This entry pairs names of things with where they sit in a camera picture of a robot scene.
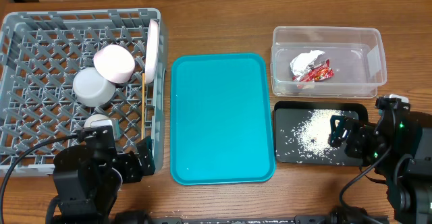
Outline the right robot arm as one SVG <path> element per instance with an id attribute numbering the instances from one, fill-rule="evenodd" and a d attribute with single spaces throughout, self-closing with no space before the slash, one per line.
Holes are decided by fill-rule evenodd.
<path id="1" fill-rule="evenodd" d="M 411 111 L 408 99 L 398 95 L 377 98 L 377 123 L 346 116 L 330 119 L 329 145 L 344 146 L 348 157 L 361 161 L 360 174 L 382 175 L 387 199 L 399 223 L 431 222 L 431 115 Z"/>

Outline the small pink plate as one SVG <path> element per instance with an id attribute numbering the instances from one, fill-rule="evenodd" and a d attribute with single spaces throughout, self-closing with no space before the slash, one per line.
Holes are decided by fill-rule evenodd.
<path id="1" fill-rule="evenodd" d="M 97 51 L 93 63 L 102 77 L 116 84 L 126 83 L 135 68 L 132 54 L 119 45 L 107 45 Z"/>

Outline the red snack wrapper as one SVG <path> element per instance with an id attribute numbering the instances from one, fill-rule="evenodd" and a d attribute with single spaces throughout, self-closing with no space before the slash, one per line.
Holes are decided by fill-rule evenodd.
<path id="1" fill-rule="evenodd" d="M 330 60 L 321 50 L 299 54 L 290 62 L 290 69 L 294 82 L 319 82 L 334 76 Z"/>

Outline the wooden chopstick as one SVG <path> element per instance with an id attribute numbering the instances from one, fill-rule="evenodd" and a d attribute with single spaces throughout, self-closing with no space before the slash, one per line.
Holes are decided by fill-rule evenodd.
<path id="1" fill-rule="evenodd" d="M 141 140 L 145 138 L 145 73 L 142 73 L 142 90 L 141 90 Z"/>

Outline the grey bowl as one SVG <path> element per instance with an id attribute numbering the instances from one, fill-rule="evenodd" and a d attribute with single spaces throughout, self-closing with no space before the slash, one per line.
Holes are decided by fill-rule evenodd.
<path id="1" fill-rule="evenodd" d="M 75 75 L 73 91 L 82 105 L 99 107 L 111 100 L 115 85 L 102 77 L 95 68 L 89 67 Z"/>

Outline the white cup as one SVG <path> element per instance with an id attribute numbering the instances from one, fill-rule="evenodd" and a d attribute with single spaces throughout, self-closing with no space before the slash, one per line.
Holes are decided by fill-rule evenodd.
<path id="1" fill-rule="evenodd" d="M 84 122 L 84 128 L 89 128 L 91 126 L 91 123 L 94 121 L 99 121 L 99 120 L 105 120 L 108 119 L 107 116 L 103 115 L 103 114 L 95 114 L 95 115 L 91 115 L 85 122 Z"/>

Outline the large white plate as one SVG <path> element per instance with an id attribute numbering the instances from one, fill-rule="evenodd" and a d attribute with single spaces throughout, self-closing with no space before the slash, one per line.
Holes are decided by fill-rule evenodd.
<path id="1" fill-rule="evenodd" d="M 153 82 L 156 74 L 156 66 L 159 50 L 159 25 L 155 20 L 150 20 L 148 27 L 147 46 L 145 55 L 144 83 Z"/>

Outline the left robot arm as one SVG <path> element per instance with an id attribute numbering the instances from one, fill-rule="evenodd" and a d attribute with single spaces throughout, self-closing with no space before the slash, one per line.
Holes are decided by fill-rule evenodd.
<path id="1" fill-rule="evenodd" d="M 111 126 L 77 132 L 84 144 L 71 146 L 54 158 L 57 196 L 49 204 L 46 223 L 150 223 L 143 211 L 109 214 L 122 184 L 140 182 L 155 173 L 152 139 L 143 138 L 137 151 L 118 153 Z"/>

